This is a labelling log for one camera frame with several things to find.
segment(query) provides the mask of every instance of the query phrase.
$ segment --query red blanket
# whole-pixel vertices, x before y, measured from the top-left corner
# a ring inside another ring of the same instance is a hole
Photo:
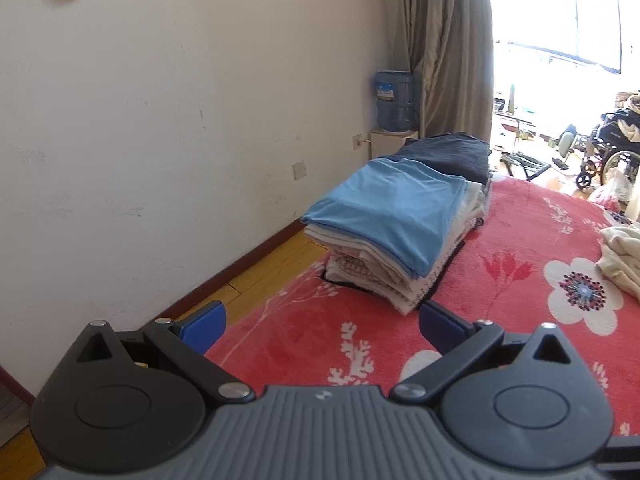
[[[584,200],[503,178],[434,300],[510,332],[560,324],[612,403],[616,434],[640,433],[640,305],[595,267],[598,230],[615,215]],[[386,391],[439,357],[371,294],[320,279],[316,262],[230,327],[207,357],[261,391],[265,384],[380,384]]]

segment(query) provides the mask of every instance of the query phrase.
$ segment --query blue gripper pad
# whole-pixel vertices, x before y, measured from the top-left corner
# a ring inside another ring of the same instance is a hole
[[[225,306],[217,300],[175,323],[175,333],[186,345],[204,354],[226,329]]]
[[[420,307],[420,333],[444,355],[475,332],[475,327],[435,301],[426,301]]]

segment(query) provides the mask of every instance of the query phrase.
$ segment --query wooden baseboard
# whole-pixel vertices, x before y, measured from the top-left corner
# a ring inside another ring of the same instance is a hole
[[[16,381],[9,372],[0,366],[0,384],[3,384],[12,394],[14,394],[22,402],[31,406],[35,397],[32,396],[18,381]]]
[[[225,285],[236,276],[239,276],[242,272],[245,272],[252,265],[258,263],[267,254],[271,253],[271,251],[289,240],[294,234],[302,231],[303,228],[304,225],[298,220],[293,221],[284,229],[281,229],[274,234],[271,238],[268,238],[268,240],[258,245],[253,251],[245,254],[239,260],[236,260],[234,263],[229,265],[226,269],[217,273],[212,278],[209,278],[202,285],[194,288],[189,294],[181,300],[176,301],[158,317],[170,317],[175,319],[176,317],[181,316],[190,308],[193,308],[201,301],[206,300],[221,286]]]

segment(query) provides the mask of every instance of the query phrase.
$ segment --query gray ribbed cover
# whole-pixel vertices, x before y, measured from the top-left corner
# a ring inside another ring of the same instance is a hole
[[[53,467],[40,480],[104,480]],[[532,480],[476,462],[424,408],[399,406],[376,386],[271,386],[251,404],[216,412],[199,439],[122,480]],[[605,478],[583,466],[539,478]]]

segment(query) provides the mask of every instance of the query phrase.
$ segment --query beige cloth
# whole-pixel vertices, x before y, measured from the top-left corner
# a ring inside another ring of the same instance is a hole
[[[618,119],[618,127],[629,142],[640,142],[640,130],[635,124],[626,124],[626,121]]]
[[[631,94],[629,99],[626,100],[625,108],[629,108],[629,110],[636,114],[640,114],[640,95]]]
[[[494,101],[490,0],[400,0],[395,68],[421,82],[420,137],[489,141]]]
[[[602,235],[602,257],[596,265],[619,288],[640,301],[640,229],[607,227]]]
[[[629,99],[633,94],[637,94],[637,92],[618,92],[616,94],[616,108],[623,108],[625,106],[626,100]]]

